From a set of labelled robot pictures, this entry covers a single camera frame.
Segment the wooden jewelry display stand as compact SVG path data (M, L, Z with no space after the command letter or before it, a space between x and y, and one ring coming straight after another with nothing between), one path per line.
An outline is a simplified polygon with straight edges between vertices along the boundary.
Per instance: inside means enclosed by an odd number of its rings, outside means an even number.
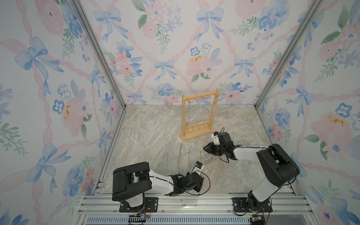
M203 94L196 94L192 96L182 96L181 99L181 130L180 137L182 140L189 140L192 138L200 137L206 134L210 134L213 132L213 122L215 119L216 109L218 105L218 100L220 97L221 90L216 89L215 91L205 92ZM204 98L213 99L213 103L211 105L211 111L209 114L209 119L207 121L202 121L195 124L187 123L187 108L189 109L189 105L191 101L198 101L200 99L204 100Z

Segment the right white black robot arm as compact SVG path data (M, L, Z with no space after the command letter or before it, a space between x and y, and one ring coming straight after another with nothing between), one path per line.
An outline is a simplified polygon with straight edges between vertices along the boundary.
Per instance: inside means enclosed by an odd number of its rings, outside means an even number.
M294 160L279 144L267 147L235 145L227 132L214 132L213 141L203 150L214 156L226 156L228 160L259 162L265 178L247 195L248 210L253 212L270 206L270 197L283 186L293 183L300 174Z

